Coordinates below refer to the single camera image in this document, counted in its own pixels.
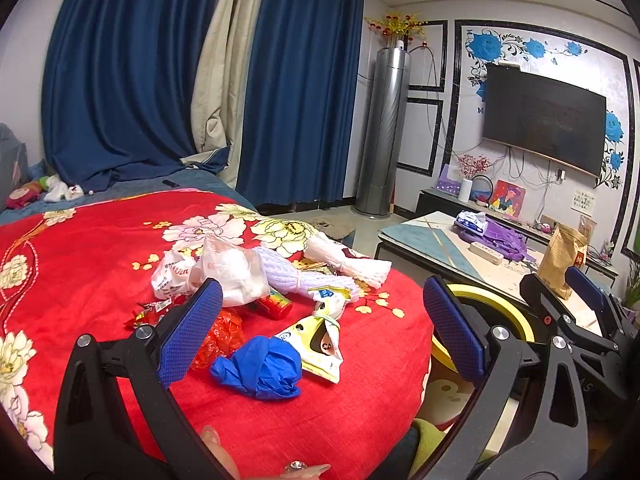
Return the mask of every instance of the bed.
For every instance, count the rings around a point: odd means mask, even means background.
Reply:
[[[76,339],[129,335],[124,322],[136,303],[154,299],[150,278],[163,251],[193,235],[194,219],[209,216],[217,228],[235,230],[247,248],[259,244],[258,235],[273,222],[282,223],[258,216],[242,196],[200,170],[0,214],[0,394],[47,465],[60,383]],[[295,252],[289,259],[301,257]],[[361,301],[340,320],[338,384],[305,373],[296,399],[261,402],[218,386],[206,371],[190,370],[171,386],[172,394],[197,432],[207,424],[216,428],[243,478],[277,476],[293,460],[332,464],[322,475],[326,480],[366,478],[407,431],[424,398],[433,327],[421,293],[393,269],[380,290],[362,289]],[[290,298],[294,307],[281,321],[241,311],[246,338],[274,335],[308,316],[312,301]],[[143,447],[159,455],[128,381],[120,386]]]

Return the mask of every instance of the power strip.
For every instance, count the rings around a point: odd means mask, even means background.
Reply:
[[[494,251],[492,248],[489,248],[486,245],[482,245],[480,242],[473,242],[470,245],[469,250],[473,254],[481,256],[494,265],[500,265],[502,263],[502,260],[504,259],[504,256],[502,256],[499,252]]]

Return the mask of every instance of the yellow and white package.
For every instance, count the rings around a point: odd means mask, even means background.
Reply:
[[[291,343],[302,358],[302,368],[332,383],[340,380],[342,354],[338,348],[338,319],[350,300],[350,292],[342,288],[310,289],[316,300],[313,314],[294,323],[276,337]]]

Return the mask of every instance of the blue curtain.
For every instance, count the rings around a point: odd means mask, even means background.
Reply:
[[[47,53],[47,161],[68,184],[183,168],[196,153],[191,93],[216,0],[64,0]]]
[[[342,198],[364,0],[262,0],[236,189],[252,203]]]

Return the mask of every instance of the human hand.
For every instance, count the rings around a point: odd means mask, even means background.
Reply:
[[[238,466],[234,459],[231,458],[231,455],[226,451],[225,448],[220,446],[220,436],[218,432],[214,430],[211,426],[205,426],[202,428],[202,432],[200,433],[200,437],[204,442],[205,446],[209,448],[210,452],[213,453],[218,461],[225,467],[229,474],[235,480],[241,480],[240,472],[238,471]],[[282,480],[282,479],[305,479],[305,480],[319,480],[320,475],[327,471],[331,466],[329,464],[315,465],[311,467],[305,467],[304,469],[298,469],[296,471],[291,471],[289,473],[283,473],[280,476],[270,476],[270,477],[260,477],[260,478],[251,478],[246,480]]]

